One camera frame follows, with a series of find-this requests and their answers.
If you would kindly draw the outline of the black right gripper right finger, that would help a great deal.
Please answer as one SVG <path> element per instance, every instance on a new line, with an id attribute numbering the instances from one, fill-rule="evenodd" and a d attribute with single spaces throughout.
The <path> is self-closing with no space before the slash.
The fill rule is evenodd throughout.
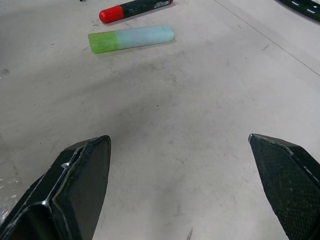
<path id="1" fill-rule="evenodd" d="M 266 198 L 290 240 L 320 238 L 320 164 L 301 146 L 252 133 L 248 142 Z"/>

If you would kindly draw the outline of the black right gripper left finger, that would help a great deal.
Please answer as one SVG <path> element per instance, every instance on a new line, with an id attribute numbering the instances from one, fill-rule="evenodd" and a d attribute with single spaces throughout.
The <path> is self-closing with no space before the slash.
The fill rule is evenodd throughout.
<path id="1" fill-rule="evenodd" d="M 91 240 L 105 201 L 108 135 L 65 148 L 0 226 L 2 240 Z"/>

